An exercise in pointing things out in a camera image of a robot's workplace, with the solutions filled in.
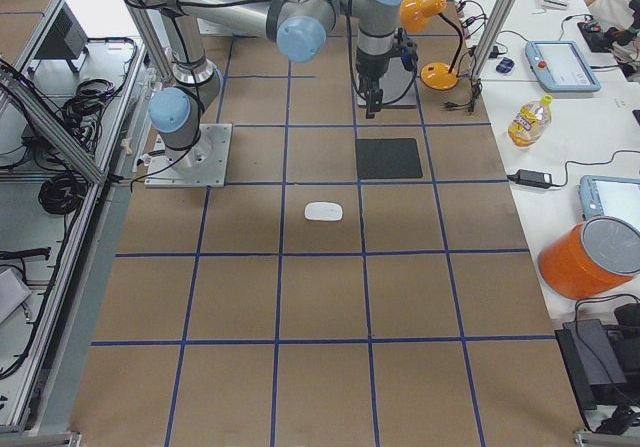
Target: yellow bottle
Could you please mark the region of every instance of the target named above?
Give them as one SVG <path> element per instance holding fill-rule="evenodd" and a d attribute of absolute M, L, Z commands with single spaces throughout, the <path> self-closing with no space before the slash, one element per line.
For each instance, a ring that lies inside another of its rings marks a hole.
<path fill-rule="evenodd" d="M 529 102 L 520 108 L 520 112 L 509 125 L 509 137 L 518 147 L 533 144 L 542 135 L 542 131 L 551 123 L 549 104 L 553 97 L 545 95 L 540 101 Z"/>

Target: white desk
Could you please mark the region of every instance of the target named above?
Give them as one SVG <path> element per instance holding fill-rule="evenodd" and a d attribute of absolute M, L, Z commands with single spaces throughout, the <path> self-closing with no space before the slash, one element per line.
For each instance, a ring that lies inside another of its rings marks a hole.
<path fill-rule="evenodd" d="M 495 0 L 474 1 L 480 3 L 490 15 Z M 514 30 L 530 40 L 558 40 L 563 19 L 588 13 L 583 0 L 569 2 L 567 10 L 543 10 L 538 0 L 516 0 L 502 30 Z M 464 13 L 478 15 L 480 9 L 467 4 Z M 611 54 L 589 51 L 576 26 L 580 20 L 565 22 L 562 39 L 575 41 L 590 65 L 615 64 Z M 481 33 L 482 30 L 469 39 L 468 45 L 477 44 Z M 507 173 L 518 169 L 550 172 L 555 183 L 562 183 L 567 160 L 601 162 L 609 160 L 612 153 L 619 149 L 640 150 L 640 125 L 631 113 L 633 109 L 640 108 L 640 85 L 627 82 L 619 69 L 596 72 L 602 84 L 599 92 L 554 95 L 551 127 L 533 146 L 525 149 L 516 147 L 506 134 L 509 123 L 521 105 L 539 99 L 545 92 L 535 80 L 526 60 L 525 41 L 510 33 L 503 33 L 498 41 L 507 46 L 507 56 L 516 65 L 505 76 L 495 70 L 500 59 L 487 61 L 481 75 L 482 96 Z M 577 186 L 583 175 L 638 177 L 639 169 L 640 155 L 619 154 L 614 163 L 607 166 L 570 165 L 569 183 L 559 190 L 547 191 L 511 184 L 533 259 L 536 260 L 546 246 L 582 221 Z M 557 294 L 540 275 L 538 277 L 554 324 L 560 326 L 563 321 L 571 320 L 574 302 Z M 640 278 L 609 291 L 622 292 L 640 295 Z M 584 311 L 581 310 L 581 315 L 606 318 L 616 305 L 627 302 L 628 299 L 622 299 L 618 304 L 589 305 L 584 307 Z"/>

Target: tablet device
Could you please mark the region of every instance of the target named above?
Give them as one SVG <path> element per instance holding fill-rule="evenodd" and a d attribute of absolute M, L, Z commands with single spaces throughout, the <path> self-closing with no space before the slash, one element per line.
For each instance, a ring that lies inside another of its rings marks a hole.
<path fill-rule="evenodd" d="M 640 179 L 586 175 L 580 179 L 584 218 L 617 217 L 640 230 Z"/>
<path fill-rule="evenodd" d="M 531 70 L 547 92 L 600 90 L 600 82 L 575 42 L 527 42 L 525 54 Z"/>

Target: orange desk lamp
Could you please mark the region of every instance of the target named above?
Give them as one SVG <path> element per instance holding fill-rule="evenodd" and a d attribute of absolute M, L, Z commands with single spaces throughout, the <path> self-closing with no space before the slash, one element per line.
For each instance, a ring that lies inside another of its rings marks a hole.
<path fill-rule="evenodd" d="M 462 39 L 462 32 L 455 24 L 442 15 L 447 6 L 447 0 L 402 0 L 400 4 L 400 21 L 410 34 L 422 32 L 432 17 L 438 15 L 451 25 Z M 444 62 L 431 62 L 420 70 L 420 78 L 428 87 L 435 90 L 449 90 L 458 83 L 458 73 L 453 66 L 460 53 L 461 44 L 458 47 L 451 65 Z"/>

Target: device screen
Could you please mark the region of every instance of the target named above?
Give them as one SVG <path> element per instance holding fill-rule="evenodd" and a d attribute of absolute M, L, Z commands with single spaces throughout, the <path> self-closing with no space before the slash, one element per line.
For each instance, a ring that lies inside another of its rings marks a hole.
<path fill-rule="evenodd" d="M 591 85 L 573 46 L 569 44 L 538 44 L 547 69 L 558 85 Z"/>
<path fill-rule="evenodd" d="M 596 180 L 602 213 L 622 219 L 640 230 L 640 184 Z"/>

